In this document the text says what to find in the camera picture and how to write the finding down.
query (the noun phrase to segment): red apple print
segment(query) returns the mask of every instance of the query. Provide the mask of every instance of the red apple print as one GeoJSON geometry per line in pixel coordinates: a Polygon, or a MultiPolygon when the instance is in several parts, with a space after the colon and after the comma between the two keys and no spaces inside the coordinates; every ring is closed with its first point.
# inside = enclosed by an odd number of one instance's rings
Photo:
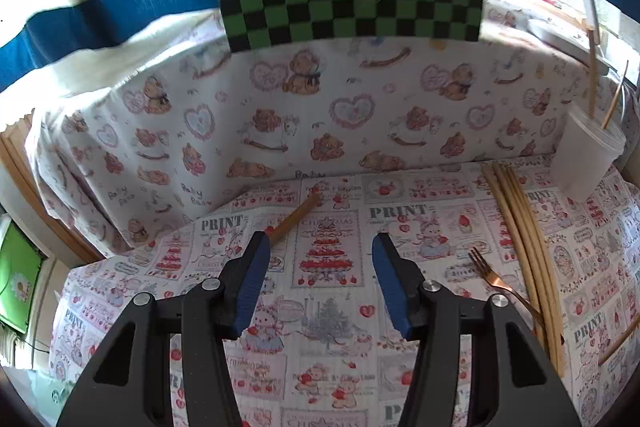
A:
{"type": "Polygon", "coordinates": [[[360,315],[362,315],[363,317],[372,317],[375,312],[376,307],[373,304],[370,304],[368,306],[360,306],[360,315]]]}
{"type": "Polygon", "coordinates": [[[400,377],[400,383],[402,385],[411,385],[411,379],[414,376],[414,372],[413,371],[405,371],[402,374],[402,377],[400,377]]]}

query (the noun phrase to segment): wooden stick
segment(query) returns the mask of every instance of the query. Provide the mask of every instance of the wooden stick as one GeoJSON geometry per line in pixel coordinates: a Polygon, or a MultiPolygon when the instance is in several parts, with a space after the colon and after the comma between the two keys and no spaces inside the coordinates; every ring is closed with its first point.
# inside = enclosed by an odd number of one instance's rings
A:
{"type": "Polygon", "coordinates": [[[602,125],[600,126],[602,130],[607,128],[607,124],[609,123],[609,120],[611,120],[613,111],[616,108],[616,104],[618,103],[618,97],[620,96],[620,92],[622,91],[622,84],[625,81],[626,68],[628,67],[629,67],[629,61],[626,62],[625,72],[622,73],[622,78],[620,78],[620,83],[618,84],[618,87],[616,87],[616,93],[613,95],[613,100],[611,100],[611,105],[609,105],[609,109],[607,109],[607,114],[605,115],[604,120],[602,120],[602,125]]]}
{"type": "MultiPolygon", "coordinates": [[[[533,275],[531,273],[527,251],[525,250],[522,243],[520,232],[518,231],[518,227],[516,226],[515,220],[513,219],[513,214],[511,214],[511,210],[509,208],[507,200],[504,197],[502,190],[500,189],[500,185],[498,184],[498,180],[496,179],[494,172],[489,166],[482,166],[481,170],[484,179],[486,179],[486,182],[489,185],[492,194],[494,195],[495,201],[498,203],[498,208],[500,208],[500,212],[502,213],[502,217],[504,218],[507,230],[509,232],[509,235],[511,236],[513,248],[515,249],[516,255],[518,256],[518,263],[520,263],[520,269],[522,270],[522,276],[524,277],[527,294],[529,295],[529,302],[531,302],[531,305],[535,309],[539,310],[540,302],[538,300],[538,291],[536,290],[536,284],[534,283],[533,275]]],[[[540,345],[543,347],[543,349],[546,350],[546,335],[545,329],[542,325],[536,325],[536,336],[538,338],[538,341],[540,342],[540,345]]]]}
{"type": "Polygon", "coordinates": [[[549,301],[549,289],[545,285],[545,278],[542,275],[542,266],[540,264],[540,258],[536,251],[537,241],[533,242],[533,230],[527,228],[528,222],[526,219],[525,210],[522,207],[522,203],[518,200],[514,187],[511,186],[506,176],[497,164],[494,164],[494,171],[500,183],[500,187],[506,195],[507,202],[511,207],[511,212],[516,221],[516,225],[520,230],[520,237],[524,243],[527,256],[529,258],[529,264],[531,266],[531,273],[533,274],[534,284],[538,290],[538,299],[540,300],[540,312],[545,319],[546,329],[546,342],[548,345],[549,359],[554,368],[558,368],[558,351],[556,349],[555,337],[558,332],[554,326],[552,308],[549,301]]]}
{"type": "Polygon", "coordinates": [[[320,194],[317,192],[313,192],[306,198],[302,204],[296,208],[289,216],[285,217],[282,223],[280,223],[274,230],[269,234],[269,240],[271,242],[271,246],[275,245],[279,240],[281,240],[287,233],[290,232],[293,227],[295,227],[302,218],[306,216],[309,212],[311,212],[320,201],[320,194]]]}
{"type": "Polygon", "coordinates": [[[593,120],[596,109],[596,91],[598,90],[598,63],[596,61],[596,44],[593,37],[593,29],[587,30],[589,37],[589,118],[593,120]]]}
{"type": "Polygon", "coordinates": [[[553,338],[553,342],[556,346],[556,353],[558,354],[558,367],[556,367],[556,371],[558,375],[562,378],[564,375],[564,349],[562,348],[562,314],[560,311],[560,299],[558,295],[558,280],[556,278],[556,272],[554,268],[551,266],[551,257],[549,256],[548,248],[546,246],[546,239],[540,230],[540,226],[538,225],[538,219],[533,213],[533,209],[531,208],[531,204],[529,203],[529,199],[527,195],[522,190],[522,186],[518,181],[518,178],[513,171],[511,166],[505,167],[505,173],[507,178],[511,181],[511,185],[515,188],[516,194],[518,195],[520,202],[524,208],[524,212],[526,212],[530,227],[533,228],[534,237],[532,238],[534,243],[537,243],[538,247],[536,252],[539,256],[539,261],[541,266],[543,267],[542,275],[546,278],[545,287],[550,288],[549,297],[549,305],[551,306],[552,317],[554,321],[554,328],[556,330],[556,337],[553,338]]]}
{"type": "Polygon", "coordinates": [[[598,360],[598,365],[602,365],[603,363],[607,362],[607,360],[610,359],[611,355],[613,355],[618,350],[618,348],[622,346],[622,343],[628,339],[629,335],[634,332],[638,325],[640,325],[640,314],[636,315],[636,318],[634,318],[633,322],[631,322],[629,327],[626,328],[625,332],[620,335],[620,338],[613,344],[611,344],[611,347],[609,347],[604,355],[600,357],[600,360],[598,360]]]}

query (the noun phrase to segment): white fabric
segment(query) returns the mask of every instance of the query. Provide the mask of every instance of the white fabric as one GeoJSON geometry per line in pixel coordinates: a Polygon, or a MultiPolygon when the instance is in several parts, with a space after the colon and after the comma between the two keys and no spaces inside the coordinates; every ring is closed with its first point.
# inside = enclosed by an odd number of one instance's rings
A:
{"type": "MultiPolygon", "coordinates": [[[[613,168],[585,204],[565,198],[550,179],[551,159],[511,163],[558,277],[566,340],[563,383],[583,425],[591,427],[640,359],[636,333],[598,367],[598,357],[639,311],[640,208],[613,168]]],[[[150,292],[156,299],[183,295],[240,255],[254,230],[276,227],[309,192],[321,195],[320,205],[273,248],[250,327],[238,341],[225,343],[242,419],[255,427],[322,419],[327,425],[395,426],[417,346],[391,325],[374,278],[372,238],[388,232],[425,277],[457,295],[485,300],[495,290],[478,278],[466,254],[479,248],[526,295],[478,163],[259,185],[128,257],[72,270],[54,320],[52,374],[75,380],[135,293],[150,292]]],[[[456,427],[466,425],[471,355],[469,338],[463,337],[456,427]]],[[[181,358],[176,335],[170,348],[171,401],[174,425],[184,427],[181,358]]]]}

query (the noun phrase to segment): copper fork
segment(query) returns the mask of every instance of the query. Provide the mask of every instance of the copper fork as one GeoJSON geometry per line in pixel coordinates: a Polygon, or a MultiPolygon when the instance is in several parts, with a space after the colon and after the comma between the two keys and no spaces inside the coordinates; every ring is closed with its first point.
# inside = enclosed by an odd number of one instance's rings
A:
{"type": "Polygon", "coordinates": [[[500,276],[491,269],[489,263],[484,260],[482,254],[478,251],[478,248],[472,248],[470,252],[468,252],[471,261],[473,261],[476,266],[476,270],[478,270],[479,274],[482,278],[487,282],[489,286],[493,286],[494,288],[500,288],[502,290],[508,291],[511,295],[513,295],[518,301],[522,303],[522,305],[529,310],[529,313],[533,315],[533,318],[536,320],[538,324],[540,324],[543,328],[545,327],[545,322],[542,318],[540,312],[535,309],[527,299],[521,296],[516,290],[514,290],[511,286],[509,286],[505,281],[503,281],[500,276]]]}

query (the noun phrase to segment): white paper cup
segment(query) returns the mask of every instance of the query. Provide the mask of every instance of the white paper cup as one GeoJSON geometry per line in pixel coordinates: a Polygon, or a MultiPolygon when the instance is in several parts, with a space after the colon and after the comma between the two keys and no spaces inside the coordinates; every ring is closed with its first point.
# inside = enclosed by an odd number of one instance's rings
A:
{"type": "Polygon", "coordinates": [[[625,135],[609,121],[600,128],[601,111],[591,120],[575,102],[570,103],[564,134],[556,157],[551,163],[551,176],[558,188],[574,201],[584,201],[595,190],[609,166],[625,148],[625,135]]]}

